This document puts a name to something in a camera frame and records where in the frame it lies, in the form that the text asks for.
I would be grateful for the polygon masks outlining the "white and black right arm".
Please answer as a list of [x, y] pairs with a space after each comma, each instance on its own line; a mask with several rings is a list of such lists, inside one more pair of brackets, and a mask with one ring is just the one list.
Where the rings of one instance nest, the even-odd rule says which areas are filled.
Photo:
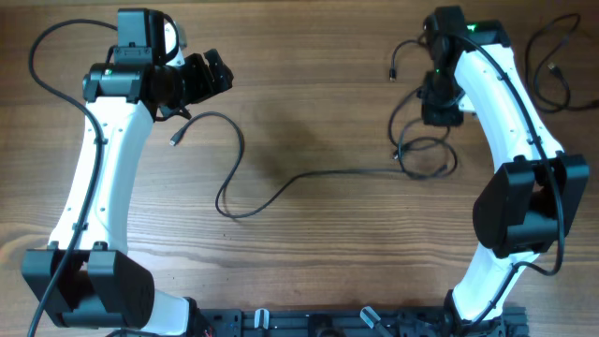
[[560, 270], [590, 168], [582, 155], [567, 154], [539, 118], [499, 22], [468, 22], [453, 6], [436, 8], [423, 25], [434, 65], [420, 94], [424, 123], [458, 126], [465, 112], [474, 113], [494, 165], [473, 207], [475, 255], [449, 293], [457, 325], [474, 329], [502, 314], [525, 269]]

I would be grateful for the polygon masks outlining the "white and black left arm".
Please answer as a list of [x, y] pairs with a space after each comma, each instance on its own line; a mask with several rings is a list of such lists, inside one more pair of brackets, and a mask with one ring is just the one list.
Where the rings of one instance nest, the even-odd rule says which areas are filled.
[[151, 336], [212, 336], [194, 300], [159, 291], [128, 256], [127, 215], [144, 143], [158, 110], [174, 111], [228, 90], [216, 50], [170, 64], [136, 59], [91, 67], [81, 108], [85, 132], [66, 208], [22, 276], [37, 313], [60, 328]]

